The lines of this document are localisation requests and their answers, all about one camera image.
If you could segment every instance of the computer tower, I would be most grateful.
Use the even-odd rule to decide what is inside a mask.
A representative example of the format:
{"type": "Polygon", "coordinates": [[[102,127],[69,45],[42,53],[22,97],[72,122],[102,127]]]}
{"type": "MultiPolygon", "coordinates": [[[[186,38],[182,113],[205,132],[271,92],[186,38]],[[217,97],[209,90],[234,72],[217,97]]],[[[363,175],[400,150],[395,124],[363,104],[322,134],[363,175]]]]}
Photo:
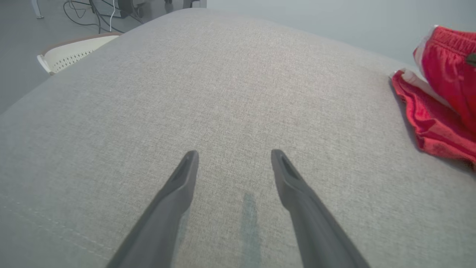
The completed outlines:
{"type": "Polygon", "coordinates": [[[100,15],[111,16],[116,6],[116,12],[114,17],[125,18],[128,14],[132,13],[132,0],[89,0],[90,4],[96,6],[100,15]]]}

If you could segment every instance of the gray upholstered ottoman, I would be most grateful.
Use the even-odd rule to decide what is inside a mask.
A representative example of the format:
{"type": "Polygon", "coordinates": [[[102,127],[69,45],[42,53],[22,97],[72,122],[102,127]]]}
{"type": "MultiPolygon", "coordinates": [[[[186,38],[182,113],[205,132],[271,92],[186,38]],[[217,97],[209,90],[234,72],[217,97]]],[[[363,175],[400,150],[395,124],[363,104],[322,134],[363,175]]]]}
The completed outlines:
{"type": "Polygon", "coordinates": [[[175,267],[300,267],[274,148],[372,267],[474,267],[475,176],[415,148],[402,67],[207,9],[127,32],[0,116],[0,267],[105,266],[193,149],[175,267]]]}

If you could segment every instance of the white cable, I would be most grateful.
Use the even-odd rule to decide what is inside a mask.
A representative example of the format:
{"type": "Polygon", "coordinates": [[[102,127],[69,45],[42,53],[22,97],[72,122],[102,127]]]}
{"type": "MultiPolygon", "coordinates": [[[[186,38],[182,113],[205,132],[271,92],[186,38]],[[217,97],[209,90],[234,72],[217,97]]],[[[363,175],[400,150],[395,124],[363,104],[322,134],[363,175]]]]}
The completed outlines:
{"type": "Polygon", "coordinates": [[[109,31],[112,32],[112,16],[114,16],[114,13],[116,13],[116,3],[115,0],[112,0],[112,6],[114,7],[114,11],[111,14],[111,17],[109,18],[109,31]]]}

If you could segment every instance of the black cable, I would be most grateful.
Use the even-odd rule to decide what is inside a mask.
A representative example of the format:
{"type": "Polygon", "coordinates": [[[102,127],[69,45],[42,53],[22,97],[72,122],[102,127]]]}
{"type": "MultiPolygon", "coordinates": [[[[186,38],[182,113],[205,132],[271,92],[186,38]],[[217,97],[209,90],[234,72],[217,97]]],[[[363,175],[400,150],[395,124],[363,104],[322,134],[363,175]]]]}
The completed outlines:
{"type": "Polygon", "coordinates": [[[142,22],[142,19],[139,17],[139,14],[137,13],[137,10],[134,8],[134,0],[130,0],[130,7],[132,8],[132,13],[134,14],[134,16],[137,17],[137,21],[144,24],[142,22]]]}
{"type": "MultiPolygon", "coordinates": [[[[75,24],[82,25],[82,26],[96,25],[96,26],[99,27],[99,33],[101,33],[101,29],[103,29],[103,30],[105,30],[105,31],[107,31],[107,32],[110,32],[109,30],[106,30],[106,29],[104,29],[103,27],[101,27],[100,24],[96,24],[96,23],[87,23],[87,24],[84,24],[84,23],[79,23],[79,22],[74,21],[74,20],[66,13],[66,8],[65,8],[65,6],[66,6],[66,4],[67,4],[68,2],[65,2],[65,3],[63,4],[63,11],[64,11],[64,14],[66,15],[66,17],[68,17],[68,19],[70,19],[72,22],[74,22],[75,24]]],[[[78,1],[72,1],[72,2],[74,2],[74,3],[79,3],[79,4],[83,4],[83,5],[88,5],[88,6],[89,6],[89,4],[81,3],[81,2],[78,2],[78,1]]]]}
{"type": "Polygon", "coordinates": [[[76,11],[76,16],[77,16],[79,19],[81,19],[82,17],[84,17],[84,14],[86,14],[86,9],[77,9],[77,8],[74,6],[74,4],[73,4],[73,2],[72,2],[71,0],[68,0],[68,2],[69,2],[69,8],[74,9],[74,11],[76,11]],[[80,17],[79,14],[78,14],[78,10],[83,10],[83,11],[84,11],[83,14],[81,15],[81,17],[80,17]]]}
{"type": "Polygon", "coordinates": [[[108,23],[102,16],[100,16],[99,11],[98,11],[98,9],[96,8],[96,5],[94,4],[93,1],[91,1],[91,6],[92,6],[92,7],[94,8],[94,10],[96,11],[96,15],[97,15],[99,18],[101,18],[101,19],[106,23],[106,25],[108,25],[109,27],[111,27],[112,29],[114,29],[114,30],[116,30],[116,31],[118,31],[118,32],[120,32],[120,33],[124,33],[123,31],[118,30],[118,29],[116,29],[116,28],[110,26],[109,23],[108,23]]]}

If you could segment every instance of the seam on cushion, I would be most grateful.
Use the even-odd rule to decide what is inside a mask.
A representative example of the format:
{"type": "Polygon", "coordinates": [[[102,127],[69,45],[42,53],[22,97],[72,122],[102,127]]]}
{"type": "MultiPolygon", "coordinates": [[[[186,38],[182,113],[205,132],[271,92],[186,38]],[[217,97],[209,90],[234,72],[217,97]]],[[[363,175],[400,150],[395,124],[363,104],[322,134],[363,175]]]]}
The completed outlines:
{"type": "Polygon", "coordinates": [[[94,241],[94,240],[90,239],[89,237],[87,237],[87,236],[85,236],[85,235],[82,235],[82,234],[80,234],[79,232],[77,232],[77,231],[75,231],[75,230],[73,230],[73,229],[71,229],[71,228],[68,228],[68,227],[66,227],[66,226],[64,226],[64,225],[62,225],[62,224],[60,224],[59,222],[57,222],[57,221],[55,221],[55,220],[53,220],[53,219],[50,219],[50,218],[44,216],[42,213],[40,213],[40,212],[38,212],[38,211],[32,209],[31,207],[28,207],[28,206],[26,206],[26,205],[24,205],[24,204],[22,204],[22,203],[20,203],[20,202],[18,202],[18,201],[16,201],[16,200],[14,200],[13,198],[11,198],[11,197],[9,197],[9,196],[3,195],[3,194],[0,194],[0,196],[1,196],[2,198],[6,199],[7,202],[9,202],[9,203],[14,203],[14,204],[23,206],[24,208],[26,208],[26,210],[28,210],[28,211],[30,211],[30,212],[33,212],[33,215],[36,215],[36,216],[40,216],[40,217],[42,217],[42,218],[45,218],[45,219],[48,220],[49,222],[52,222],[53,224],[55,224],[56,226],[58,226],[60,229],[63,229],[63,230],[66,230],[66,231],[71,231],[71,232],[74,233],[75,235],[77,235],[77,236],[79,236],[79,237],[82,237],[82,238],[86,239],[87,241],[89,241],[89,242],[91,242],[91,243],[93,243],[93,244],[96,244],[96,245],[98,245],[98,246],[100,246],[100,247],[102,247],[102,248],[105,248],[105,249],[108,249],[108,250],[112,251],[112,248],[107,247],[107,246],[105,246],[105,245],[103,245],[103,244],[101,244],[101,243],[99,243],[99,242],[97,242],[97,241],[94,241]]]}
{"type": "Polygon", "coordinates": [[[3,208],[6,208],[6,209],[7,209],[8,211],[10,211],[12,214],[16,215],[18,218],[22,218],[22,219],[24,219],[24,220],[26,220],[26,221],[28,221],[28,222],[31,222],[31,223],[32,223],[33,225],[35,225],[36,227],[41,228],[41,229],[43,229],[43,230],[45,230],[45,231],[51,233],[52,235],[58,237],[58,238],[61,239],[61,240],[64,240],[64,241],[66,241],[66,242],[69,242],[69,243],[71,243],[71,244],[73,244],[73,245],[75,245],[75,246],[77,246],[77,247],[79,247],[79,248],[81,248],[81,249],[83,249],[83,250],[85,250],[85,251],[91,253],[91,254],[94,254],[94,255],[96,255],[96,256],[98,256],[98,257],[104,259],[104,260],[109,260],[108,258],[104,257],[103,255],[98,254],[97,252],[95,252],[95,251],[93,251],[93,250],[89,250],[89,249],[87,249],[86,247],[83,247],[83,246],[81,246],[81,245],[78,245],[77,243],[74,243],[73,241],[71,241],[71,240],[69,240],[69,239],[66,239],[66,238],[63,237],[63,236],[60,236],[60,235],[56,234],[55,232],[53,232],[53,231],[49,230],[48,228],[44,227],[43,225],[40,225],[40,224],[38,224],[38,223],[36,223],[36,222],[34,222],[34,221],[32,221],[32,220],[26,218],[25,216],[20,215],[18,212],[14,211],[14,210],[12,210],[12,209],[10,209],[10,208],[8,208],[7,206],[3,206],[3,208]]]}

